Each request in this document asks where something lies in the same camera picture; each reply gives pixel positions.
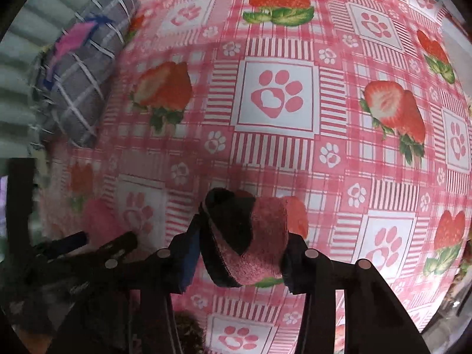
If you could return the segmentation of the pink strawberry paw tablecloth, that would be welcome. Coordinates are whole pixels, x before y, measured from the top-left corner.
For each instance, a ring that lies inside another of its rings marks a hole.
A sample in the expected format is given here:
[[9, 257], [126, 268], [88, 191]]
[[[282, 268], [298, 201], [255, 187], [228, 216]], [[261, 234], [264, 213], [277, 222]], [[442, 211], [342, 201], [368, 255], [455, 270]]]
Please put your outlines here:
[[51, 149], [48, 237], [141, 254], [214, 188], [288, 200], [308, 246], [370, 260], [418, 331], [471, 228], [471, 117], [435, 0], [137, 0], [92, 148]]

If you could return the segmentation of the grey plaid star blanket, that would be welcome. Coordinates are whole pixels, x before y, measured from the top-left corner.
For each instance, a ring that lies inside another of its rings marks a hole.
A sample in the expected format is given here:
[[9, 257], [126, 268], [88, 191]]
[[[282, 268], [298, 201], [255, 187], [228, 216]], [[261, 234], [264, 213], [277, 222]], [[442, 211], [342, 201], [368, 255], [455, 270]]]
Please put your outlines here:
[[78, 147], [94, 147], [110, 76], [137, 7], [137, 0], [90, 0], [37, 55], [29, 81], [33, 149], [46, 148], [60, 135]]

